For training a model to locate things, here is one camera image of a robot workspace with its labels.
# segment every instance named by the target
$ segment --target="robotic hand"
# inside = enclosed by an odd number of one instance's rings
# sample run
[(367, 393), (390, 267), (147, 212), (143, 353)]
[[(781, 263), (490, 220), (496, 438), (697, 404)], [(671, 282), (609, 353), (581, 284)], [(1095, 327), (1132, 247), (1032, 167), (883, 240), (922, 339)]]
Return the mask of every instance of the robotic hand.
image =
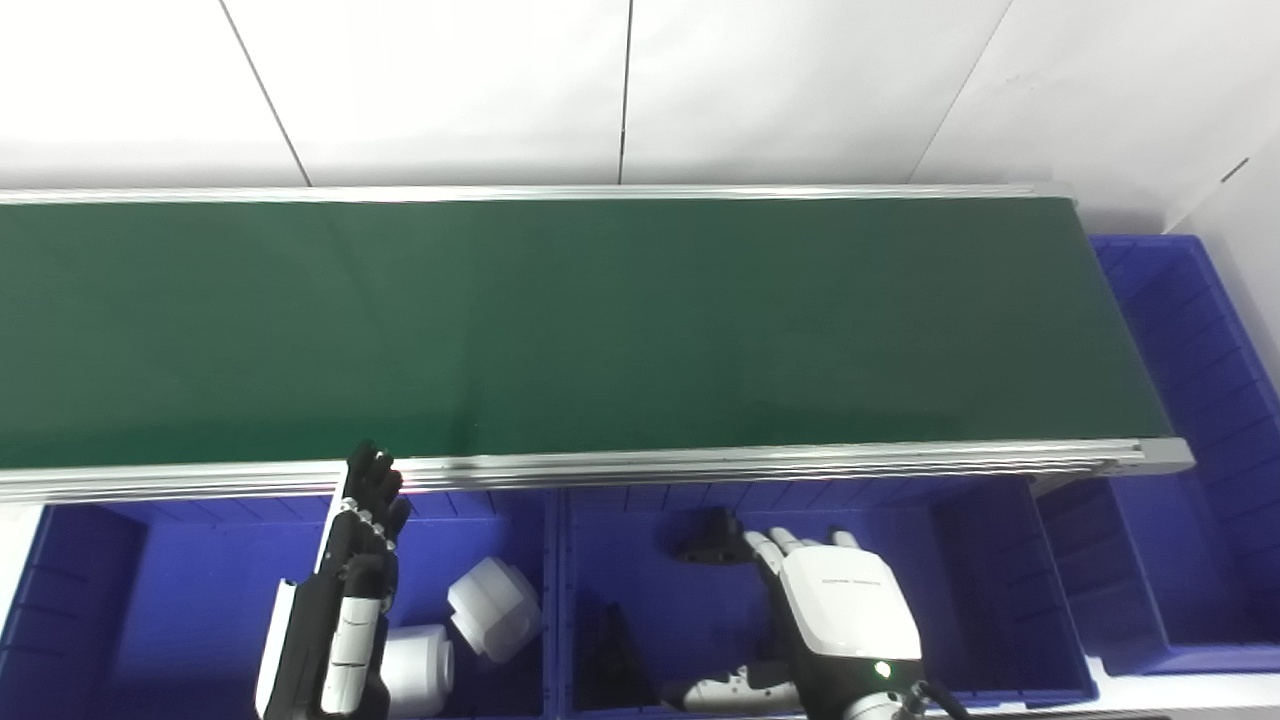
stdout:
[(845, 530), (832, 544), (783, 528), (745, 533), (769, 589), (777, 632), (810, 720), (915, 715), (920, 634), (888, 565)]
[(385, 720), (385, 612), (398, 579), (396, 538), (410, 515), (392, 462), (369, 441), (356, 447), (315, 571), (302, 584), (280, 580), (255, 697), (262, 720)]
[(846, 530), (832, 544), (742, 533), (769, 592), (782, 662), (673, 683), (663, 701), (713, 714), (804, 708), (809, 720), (915, 720), (925, 700), (966, 719), (964, 707), (924, 680), (920, 634), (893, 571)]

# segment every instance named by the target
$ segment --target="blue plastic bin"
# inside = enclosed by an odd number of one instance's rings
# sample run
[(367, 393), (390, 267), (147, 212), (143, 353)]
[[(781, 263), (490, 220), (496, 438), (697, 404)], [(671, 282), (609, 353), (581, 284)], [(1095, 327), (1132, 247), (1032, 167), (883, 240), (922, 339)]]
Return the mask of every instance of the blue plastic bin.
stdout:
[(1093, 243), (1197, 466), (1039, 500), (1080, 639), (1112, 675), (1280, 670), (1275, 389), (1197, 238)]
[[(444, 716), (554, 716), (543, 669), (556, 628), (511, 662), (479, 662), (445, 593), (493, 555), (554, 588), (550, 492), (415, 496), (401, 536), (392, 626), (440, 623), (454, 639)], [(280, 578), (315, 561), (328, 498), (220, 500), (45, 511), (0, 639), (0, 717), (241, 720)], [(547, 592), (544, 615), (554, 618)]]
[(805, 480), (593, 488), (567, 493), (561, 556), (561, 701), (573, 716), (681, 717), (662, 707), (582, 710), (576, 683), (618, 603), (648, 680), (723, 673), (768, 655), (765, 592), (753, 565), (675, 560), (707, 509), (748, 529), (827, 539), (838, 525), (893, 568), (925, 665), (966, 705), (1094, 697), (1052, 555), (1020, 478)]

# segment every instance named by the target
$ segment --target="robotic arm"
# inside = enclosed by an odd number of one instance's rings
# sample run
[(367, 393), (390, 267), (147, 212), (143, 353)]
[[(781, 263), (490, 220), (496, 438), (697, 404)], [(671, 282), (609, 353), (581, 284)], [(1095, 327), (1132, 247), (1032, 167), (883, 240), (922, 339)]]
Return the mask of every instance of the robotic arm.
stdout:
[(369, 441), (334, 491), (315, 570), (280, 580), (255, 707), (262, 720), (385, 720), (379, 676), (396, 596), (396, 539), (410, 516), (393, 457)]

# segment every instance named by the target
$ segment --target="white wall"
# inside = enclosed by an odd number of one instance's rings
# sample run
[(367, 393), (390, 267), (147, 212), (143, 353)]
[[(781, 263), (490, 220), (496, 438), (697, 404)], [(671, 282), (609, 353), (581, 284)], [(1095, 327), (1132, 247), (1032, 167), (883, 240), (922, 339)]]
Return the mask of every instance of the white wall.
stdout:
[(0, 4), (0, 187), (1066, 181), (1202, 234), (1280, 377), (1280, 1), (227, 9)]
[(1280, 131), (1172, 231), (1204, 241), (1280, 384)]

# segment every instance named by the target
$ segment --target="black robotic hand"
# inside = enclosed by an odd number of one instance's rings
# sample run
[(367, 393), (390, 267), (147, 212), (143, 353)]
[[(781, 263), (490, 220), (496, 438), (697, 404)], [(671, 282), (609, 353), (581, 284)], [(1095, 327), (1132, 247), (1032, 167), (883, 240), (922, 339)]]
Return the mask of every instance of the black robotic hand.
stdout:
[(379, 678), (410, 503), (393, 457), (361, 442), (334, 491), (315, 570), (282, 580), (259, 671), (262, 720), (385, 720)]
[(774, 628), (809, 720), (922, 715), (920, 637), (893, 571), (845, 530), (832, 544), (748, 532)]

